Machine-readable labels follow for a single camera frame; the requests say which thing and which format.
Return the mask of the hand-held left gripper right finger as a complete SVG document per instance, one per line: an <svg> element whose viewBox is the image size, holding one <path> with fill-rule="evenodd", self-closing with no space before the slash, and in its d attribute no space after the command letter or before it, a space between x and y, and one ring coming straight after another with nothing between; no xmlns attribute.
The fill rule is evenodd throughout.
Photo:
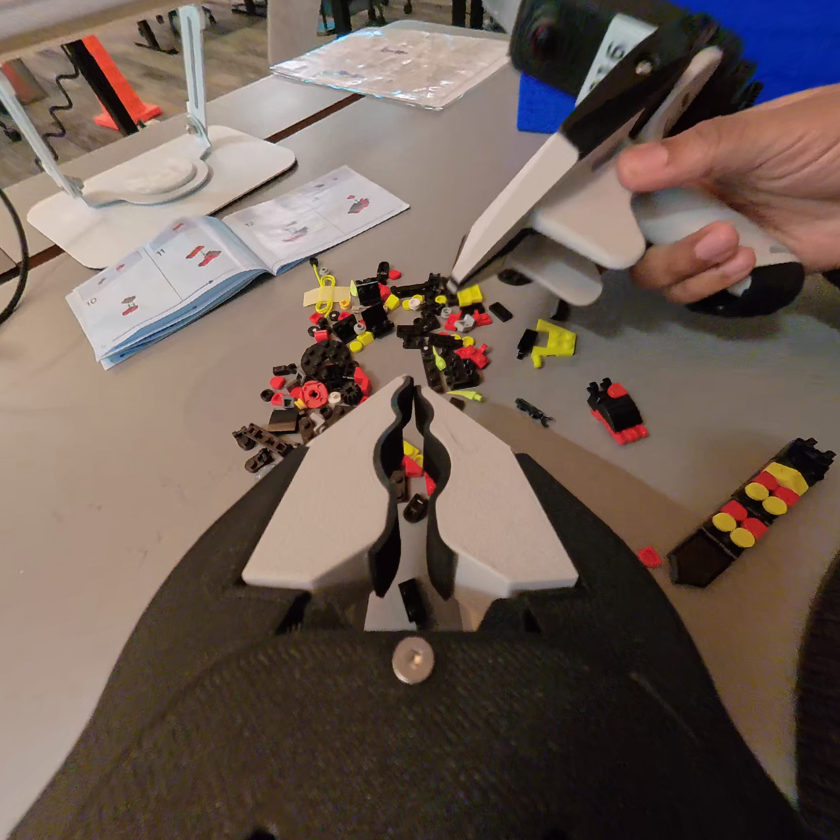
<svg viewBox="0 0 840 840"><path fill-rule="evenodd" d="M414 392L424 467L434 483L427 572L475 631L492 604L567 589L571 557L511 447L425 385Z"/></svg>

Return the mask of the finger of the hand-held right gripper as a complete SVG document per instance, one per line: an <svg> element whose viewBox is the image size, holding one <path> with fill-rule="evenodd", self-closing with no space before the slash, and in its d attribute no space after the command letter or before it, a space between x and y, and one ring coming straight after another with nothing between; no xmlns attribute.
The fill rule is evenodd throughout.
<svg viewBox="0 0 840 840"><path fill-rule="evenodd" d="M634 114L586 156L562 132L551 136L475 221L449 285L468 285L502 251L574 252L611 270L635 264L646 241L614 157L641 116Z"/></svg>
<svg viewBox="0 0 840 840"><path fill-rule="evenodd" d="M574 252L514 253L505 259L504 267L518 271L573 307L590 306L602 294L600 270Z"/></svg>

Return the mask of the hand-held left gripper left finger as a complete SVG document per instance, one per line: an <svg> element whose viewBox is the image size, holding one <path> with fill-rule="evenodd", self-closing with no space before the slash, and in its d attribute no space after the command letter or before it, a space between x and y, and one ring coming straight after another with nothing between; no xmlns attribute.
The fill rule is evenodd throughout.
<svg viewBox="0 0 840 840"><path fill-rule="evenodd" d="M403 429L414 382L398 375L289 458L290 478L242 572L247 585L339 607L383 597L401 561Z"/></svg>

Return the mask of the pile of lego pieces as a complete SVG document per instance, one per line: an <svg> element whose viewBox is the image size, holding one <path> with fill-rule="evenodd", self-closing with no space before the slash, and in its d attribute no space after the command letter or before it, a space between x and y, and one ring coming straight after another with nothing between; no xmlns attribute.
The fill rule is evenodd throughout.
<svg viewBox="0 0 840 840"><path fill-rule="evenodd" d="M313 342L298 363L273 368L259 395L270 407L268 422L233 432L248 454L249 474L265 473L366 402L374 386L359 355L392 335L405 350L419 354L433 392L448 396L457 408L482 401L477 387L489 351L471 333L490 326L492 317L478 286L452 295L435 273L418 284L400 285L402 273L384 260L372 277L341 290L315 257L310 264L318 288L304 305L314 308L308 319Z"/></svg>

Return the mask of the yellow angled lego plate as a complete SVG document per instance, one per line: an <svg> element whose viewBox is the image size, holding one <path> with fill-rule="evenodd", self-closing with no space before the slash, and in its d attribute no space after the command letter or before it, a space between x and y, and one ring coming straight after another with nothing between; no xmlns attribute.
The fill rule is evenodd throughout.
<svg viewBox="0 0 840 840"><path fill-rule="evenodd" d="M542 348L544 362L549 358L574 356L577 336L573 331L545 319L538 320L534 329L539 333L534 348Z"/></svg>

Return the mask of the small red black lego assembly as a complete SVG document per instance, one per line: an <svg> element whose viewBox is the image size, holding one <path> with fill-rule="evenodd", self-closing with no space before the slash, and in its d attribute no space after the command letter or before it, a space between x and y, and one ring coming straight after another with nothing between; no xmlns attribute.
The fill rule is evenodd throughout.
<svg viewBox="0 0 840 840"><path fill-rule="evenodd" d="M606 377L588 384L587 392L591 414L617 444L629 445L648 437L642 415L621 383Z"/></svg>

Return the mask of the long black yellow lego assembly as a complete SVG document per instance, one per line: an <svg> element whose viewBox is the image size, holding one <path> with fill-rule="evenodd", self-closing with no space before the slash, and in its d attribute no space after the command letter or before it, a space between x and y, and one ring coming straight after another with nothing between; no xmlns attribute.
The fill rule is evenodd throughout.
<svg viewBox="0 0 840 840"><path fill-rule="evenodd" d="M668 552L672 582L708 587L826 477L836 458L812 437L783 446Z"/></svg>

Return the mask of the open lego instruction booklet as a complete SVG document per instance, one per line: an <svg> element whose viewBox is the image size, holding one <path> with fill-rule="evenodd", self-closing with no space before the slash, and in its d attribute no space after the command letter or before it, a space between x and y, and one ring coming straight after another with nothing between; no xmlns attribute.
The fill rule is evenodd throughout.
<svg viewBox="0 0 840 840"><path fill-rule="evenodd" d="M225 303L360 235L409 204L348 166L226 218L177 219L66 295L110 369Z"/></svg>

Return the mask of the person's right hand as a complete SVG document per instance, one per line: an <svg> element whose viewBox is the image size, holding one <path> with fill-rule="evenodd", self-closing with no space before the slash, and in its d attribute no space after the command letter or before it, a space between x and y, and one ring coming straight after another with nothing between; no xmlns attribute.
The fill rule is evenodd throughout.
<svg viewBox="0 0 840 840"><path fill-rule="evenodd" d="M633 193L700 186L786 246L808 274L838 285L839 90L800 91L625 149L616 164ZM652 246L631 268L644 289L679 305L748 276L755 254L716 222L671 245Z"/></svg>

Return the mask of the blue plastic bin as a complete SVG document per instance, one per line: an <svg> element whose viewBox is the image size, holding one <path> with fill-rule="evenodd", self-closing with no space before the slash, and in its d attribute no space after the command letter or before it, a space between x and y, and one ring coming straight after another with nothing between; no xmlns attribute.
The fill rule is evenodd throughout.
<svg viewBox="0 0 840 840"><path fill-rule="evenodd" d="M834 1L583 2L600 21L578 26L570 80L551 84L521 71L517 127L552 133L657 18L706 13L740 37L762 84L758 102L838 82L839 3Z"/></svg>

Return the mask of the clear plastic bag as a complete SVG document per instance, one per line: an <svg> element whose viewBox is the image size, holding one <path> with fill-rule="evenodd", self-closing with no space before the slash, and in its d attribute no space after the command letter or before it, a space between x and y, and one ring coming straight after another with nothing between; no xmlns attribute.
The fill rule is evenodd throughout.
<svg viewBox="0 0 840 840"><path fill-rule="evenodd" d="M440 111L510 65L503 39L389 24L275 64L279 77Z"/></svg>

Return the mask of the white metal desk stand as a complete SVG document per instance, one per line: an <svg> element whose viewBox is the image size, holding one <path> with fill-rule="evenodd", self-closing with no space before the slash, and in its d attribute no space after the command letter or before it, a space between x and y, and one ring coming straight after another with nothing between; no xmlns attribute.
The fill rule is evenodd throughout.
<svg viewBox="0 0 840 840"><path fill-rule="evenodd" d="M87 181L65 174L2 76L2 103L58 192L33 205L31 227L88 268L114 263L182 216L209 215L297 163L281 145L207 121L203 24L178 7L186 81L185 132Z"/></svg>

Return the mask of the orange cone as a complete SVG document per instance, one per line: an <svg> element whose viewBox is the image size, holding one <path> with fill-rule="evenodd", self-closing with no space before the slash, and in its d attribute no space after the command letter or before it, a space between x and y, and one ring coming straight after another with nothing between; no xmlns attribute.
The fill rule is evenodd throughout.
<svg viewBox="0 0 840 840"><path fill-rule="evenodd" d="M106 92L112 91L112 98L119 102L134 125L139 128L150 121L155 121L162 115L160 106L148 103L140 98L97 36L89 35L83 38L81 43L85 46L91 59L96 62L107 81Z"/></svg>

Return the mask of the black table leg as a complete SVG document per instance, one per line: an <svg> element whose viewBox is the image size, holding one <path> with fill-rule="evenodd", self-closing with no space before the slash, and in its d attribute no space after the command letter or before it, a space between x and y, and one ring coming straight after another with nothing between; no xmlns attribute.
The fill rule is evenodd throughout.
<svg viewBox="0 0 840 840"><path fill-rule="evenodd" d="M110 80L100 68L98 61L81 39L61 45L74 67L84 77L93 94L97 97L105 112L115 123L121 135L128 136L140 131L137 122L125 108L122 100L113 88Z"/></svg>

